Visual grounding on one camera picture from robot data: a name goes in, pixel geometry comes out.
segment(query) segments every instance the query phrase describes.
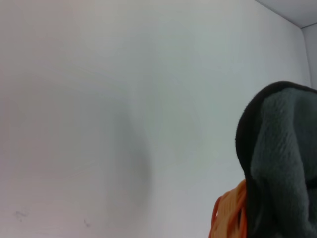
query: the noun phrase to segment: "gray fleece fabric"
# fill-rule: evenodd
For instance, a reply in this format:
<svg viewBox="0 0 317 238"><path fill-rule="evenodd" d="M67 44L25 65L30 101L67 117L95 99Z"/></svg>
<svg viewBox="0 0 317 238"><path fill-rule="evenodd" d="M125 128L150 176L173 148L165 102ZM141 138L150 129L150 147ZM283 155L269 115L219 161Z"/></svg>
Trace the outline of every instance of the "gray fleece fabric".
<svg viewBox="0 0 317 238"><path fill-rule="evenodd" d="M317 238L317 94L285 88L259 106L250 173L268 238Z"/></svg>

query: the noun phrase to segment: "orange cord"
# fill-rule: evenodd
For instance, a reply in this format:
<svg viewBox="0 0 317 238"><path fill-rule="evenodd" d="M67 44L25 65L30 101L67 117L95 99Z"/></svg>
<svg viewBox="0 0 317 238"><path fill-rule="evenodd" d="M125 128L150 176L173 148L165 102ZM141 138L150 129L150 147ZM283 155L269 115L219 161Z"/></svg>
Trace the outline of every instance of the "orange cord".
<svg viewBox="0 0 317 238"><path fill-rule="evenodd" d="M214 205L208 238L246 238L246 182L218 198Z"/></svg>

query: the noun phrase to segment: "black fabric trim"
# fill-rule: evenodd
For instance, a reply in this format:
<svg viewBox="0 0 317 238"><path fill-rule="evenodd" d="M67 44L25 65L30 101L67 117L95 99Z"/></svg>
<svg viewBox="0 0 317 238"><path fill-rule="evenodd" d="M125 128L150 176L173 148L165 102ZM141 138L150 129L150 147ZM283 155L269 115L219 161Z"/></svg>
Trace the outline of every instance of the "black fabric trim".
<svg viewBox="0 0 317 238"><path fill-rule="evenodd" d="M270 237L272 234L267 234L267 231L270 230L267 229L267 227L276 225L274 217L268 217L268 214L270 213L265 211L264 203L267 201L261 200L260 191L251 176L250 166L253 149L261 125L261 105L265 98L286 88L295 88L317 93L317 91L312 88L287 81L270 84L262 89L247 105L238 123L236 132L236 152L246 177L248 238Z"/></svg>

